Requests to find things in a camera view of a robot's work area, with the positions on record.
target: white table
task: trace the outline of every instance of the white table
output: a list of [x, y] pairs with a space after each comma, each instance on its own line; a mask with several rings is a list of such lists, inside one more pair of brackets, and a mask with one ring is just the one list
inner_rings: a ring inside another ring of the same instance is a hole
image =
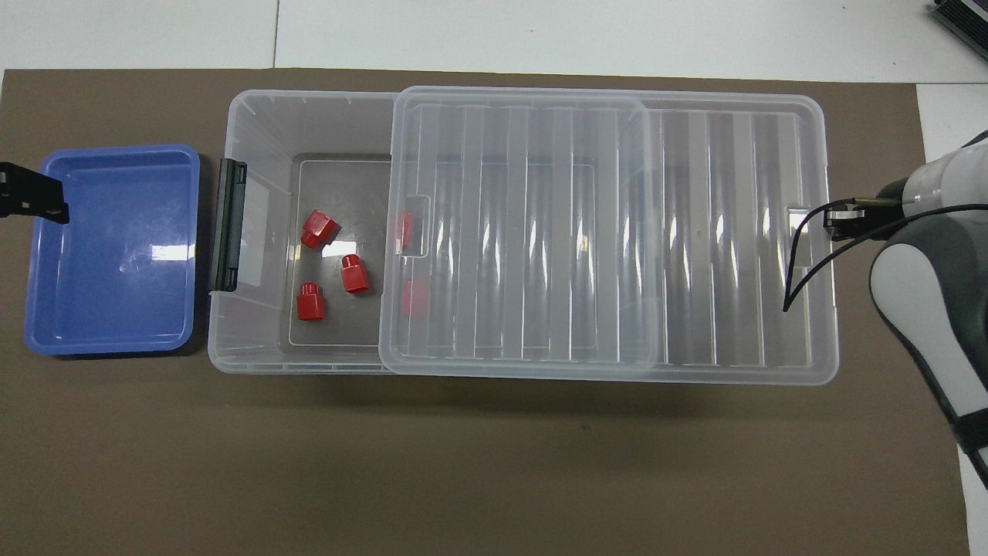
[[[988, 128], [988, 62], [931, 4], [3, 0], [0, 80], [4, 68], [309, 66], [919, 83], [934, 159]], [[960, 459], [971, 553], [988, 556], [988, 494]]]

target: black latch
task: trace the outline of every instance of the black latch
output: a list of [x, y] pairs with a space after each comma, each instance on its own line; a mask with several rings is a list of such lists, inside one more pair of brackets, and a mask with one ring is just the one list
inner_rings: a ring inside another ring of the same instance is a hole
[[240, 235], [244, 223], [244, 196], [247, 190], [247, 164], [232, 158], [219, 163], [219, 193], [216, 198], [216, 234], [212, 244], [212, 290], [237, 289], [240, 265]]
[[0, 218], [10, 215], [68, 224], [61, 182], [13, 162], [0, 162]]

